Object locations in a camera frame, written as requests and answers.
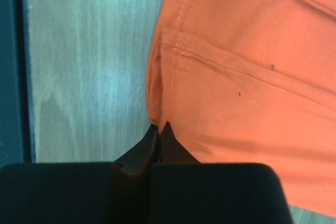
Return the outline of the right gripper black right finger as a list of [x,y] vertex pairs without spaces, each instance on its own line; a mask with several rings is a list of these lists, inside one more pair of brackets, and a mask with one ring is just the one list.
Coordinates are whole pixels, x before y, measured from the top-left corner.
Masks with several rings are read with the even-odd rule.
[[151,168],[152,223],[292,223],[277,174],[258,163],[202,164],[167,123]]

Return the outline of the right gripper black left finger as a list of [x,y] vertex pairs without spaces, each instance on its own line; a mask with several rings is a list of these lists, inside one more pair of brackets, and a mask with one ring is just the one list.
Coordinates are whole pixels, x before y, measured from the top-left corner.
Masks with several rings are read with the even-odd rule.
[[158,128],[114,162],[1,169],[1,223],[147,223]]

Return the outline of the orange t-shirt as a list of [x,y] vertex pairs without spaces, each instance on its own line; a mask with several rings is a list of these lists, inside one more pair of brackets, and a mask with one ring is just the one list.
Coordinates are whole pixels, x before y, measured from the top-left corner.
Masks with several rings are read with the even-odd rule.
[[145,100],[200,162],[267,164],[335,216],[335,0],[164,0]]

